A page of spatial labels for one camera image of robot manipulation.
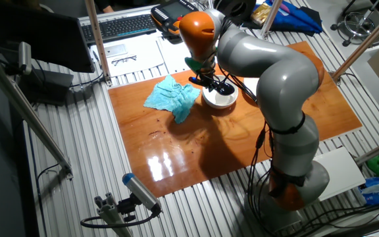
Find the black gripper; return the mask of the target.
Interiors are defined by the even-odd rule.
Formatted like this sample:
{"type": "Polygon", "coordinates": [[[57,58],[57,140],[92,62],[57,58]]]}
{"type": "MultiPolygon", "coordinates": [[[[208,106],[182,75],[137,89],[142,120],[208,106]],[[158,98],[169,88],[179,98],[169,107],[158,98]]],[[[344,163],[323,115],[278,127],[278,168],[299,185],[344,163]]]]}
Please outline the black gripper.
{"type": "Polygon", "coordinates": [[[216,86],[216,91],[222,91],[222,84],[219,80],[215,79],[213,72],[198,72],[198,84],[200,86],[208,86],[209,92],[214,90],[214,86],[216,86]]]}

